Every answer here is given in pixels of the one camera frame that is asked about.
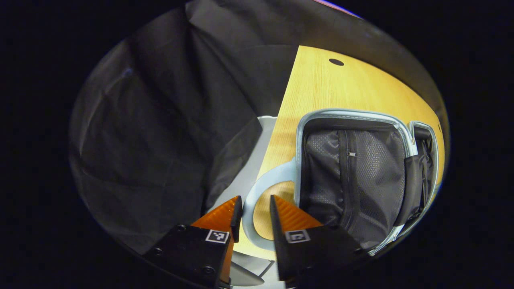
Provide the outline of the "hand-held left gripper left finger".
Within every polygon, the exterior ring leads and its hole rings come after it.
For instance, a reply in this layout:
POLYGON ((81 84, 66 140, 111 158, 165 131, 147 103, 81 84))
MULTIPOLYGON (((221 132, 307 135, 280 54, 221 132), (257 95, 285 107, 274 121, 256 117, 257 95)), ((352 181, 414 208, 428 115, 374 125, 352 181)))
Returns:
POLYGON ((190 225, 174 226, 143 258, 194 289, 229 288, 242 212, 235 196, 190 225))

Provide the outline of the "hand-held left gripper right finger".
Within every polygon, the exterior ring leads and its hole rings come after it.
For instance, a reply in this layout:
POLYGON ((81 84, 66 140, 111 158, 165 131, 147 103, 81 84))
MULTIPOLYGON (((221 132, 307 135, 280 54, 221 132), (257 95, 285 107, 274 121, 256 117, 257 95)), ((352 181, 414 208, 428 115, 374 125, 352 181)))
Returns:
POLYGON ((278 275, 284 282, 335 282, 365 264, 365 250, 278 195, 270 198, 278 275))

